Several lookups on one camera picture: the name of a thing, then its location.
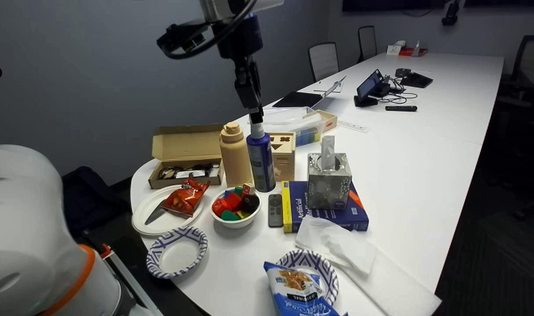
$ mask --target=white plate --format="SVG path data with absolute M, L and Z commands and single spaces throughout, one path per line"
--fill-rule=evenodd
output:
M 197 211 L 194 213 L 192 218 L 181 218 L 181 216 L 174 216 L 171 213 L 166 213 L 160 218 L 157 218 L 153 223 L 145 225 L 146 220 L 150 218 L 150 214 L 162 204 L 162 200 L 166 200 L 178 188 L 181 188 L 181 186 L 162 188 L 162 190 L 152 193 L 148 199 L 143 200 L 143 204 L 139 206 L 139 209 L 132 214 L 132 227 L 141 236 L 160 237 L 166 232 L 171 232 L 174 229 L 188 227 L 190 223 L 194 223 L 201 216 L 204 206 L 209 204 L 208 202 L 209 200 L 208 195 L 204 195 L 202 200 L 201 200 L 201 204 L 199 204 L 199 207 L 197 207 Z
M 148 250 L 146 267 L 160 279 L 173 279 L 195 269 L 208 253 L 208 237 L 192 227 L 164 234 Z
M 325 293 L 329 304 L 334 306 L 339 295 L 339 283 L 336 269 L 331 262 L 322 258 L 318 253 L 313 251 L 290 251 L 283 258 L 280 258 L 278 265 L 292 267 L 303 271 L 306 274 L 318 274 L 320 286 Z

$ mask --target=white bottle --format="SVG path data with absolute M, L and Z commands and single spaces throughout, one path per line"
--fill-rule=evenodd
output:
M 236 121 L 225 125 L 220 132 L 220 155 L 227 186 L 253 183 L 248 144 Z

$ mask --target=table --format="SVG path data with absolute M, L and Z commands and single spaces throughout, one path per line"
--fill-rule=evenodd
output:
M 419 93 L 408 102 L 419 106 L 419 113 L 355 107 L 355 90 L 375 69 L 385 76 L 413 69 L 433 78 L 426 90 L 408 88 Z M 354 183 L 371 218 L 369 241 L 431 292 L 438 286 L 473 181 L 501 72 L 503 58 L 498 56 L 380 55 L 303 90 L 325 90 L 347 76 L 341 92 L 317 107 L 339 118 L 331 135 L 338 137 L 336 151 L 348 153 Z M 320 144 L 297 150 L 297 179 L 308 179 L 308 153 L 318 151 Z M 157 165 L 153 160 L 136 172 L 134 211 L 152 193 L 148 178 Z M 218 227 L 209 214 L 194 227 L 208 234 L 209 257 L 195 274 L 176 285 L 215 316 L 274 315 L 262 265 L 294 250 L 294 236 L 269 229 L 266 211 L 243 232 Z M 338 271 L 338 276 L 339 313 L 382 315 L 345 274 Z

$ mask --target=gray wall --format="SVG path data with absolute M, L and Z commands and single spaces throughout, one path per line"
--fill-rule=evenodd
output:
M 311 83 L 306 49 L 325 41 L 329 2 L 262 13 L 266 102 Z M 155 127 L 225 123 L 245 111 L 217 48 L 167 60 L 155 41 L 201 18 L 197 0 L 0 0 L 0 143 L 48 155 L 62 174 L 90 165 L 108 183 L 150 160 Z
M 499 55 L 512 71 L 522 35 L 534 34 L 534 11 L 531 9 L 462 9 L 459 23 L 445 28 L 445 11 L 413 18 L 403 13 L 343 14 L 343 0 L 331 2 L 329 39 L 339 44 L 341 65 L 359 58 L 357 28 L 375 25 L 378 48 L 404 39 L 412 46 L 422 41 L 434 53 Z

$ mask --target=floor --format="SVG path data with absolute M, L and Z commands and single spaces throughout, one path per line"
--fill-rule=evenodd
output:
M 517 216 L 534 199 L 534 169 L 489 144 L 436 292 L 443 299 L 440 316 L 534 315 L 534 213 Z M 129 181 L 115 190 L 129 200 Z M 164 315 L 206 315 L 173 283 L 146 272 L 146 250 L 130 229 L 130 214 L 94 230 L 92 237 L 116 250 Z

